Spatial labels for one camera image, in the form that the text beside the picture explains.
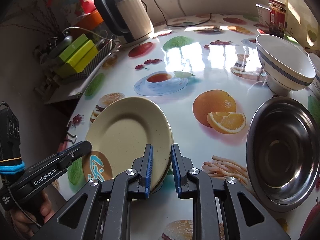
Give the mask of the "person's left hand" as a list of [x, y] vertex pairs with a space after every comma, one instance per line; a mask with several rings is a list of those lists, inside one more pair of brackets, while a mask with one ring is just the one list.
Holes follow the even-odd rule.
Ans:
[[[40, 206], [40, 214], [46, 223], [52, 218], [52, 216], [55, 214], [55, 211], [52, 209], [52, 202], [50, 201], [46, 191], [42, 191], [42, 199], [43, 202]], [[11, 210], [9, 213], [13, 227], [18, 233], [19, 237], [21, 239], [31, 239], [31, 237], [34, 235], [31, 225], [36, 221], [35, 216], [27, 211], [23, 212], [20, 209]]]

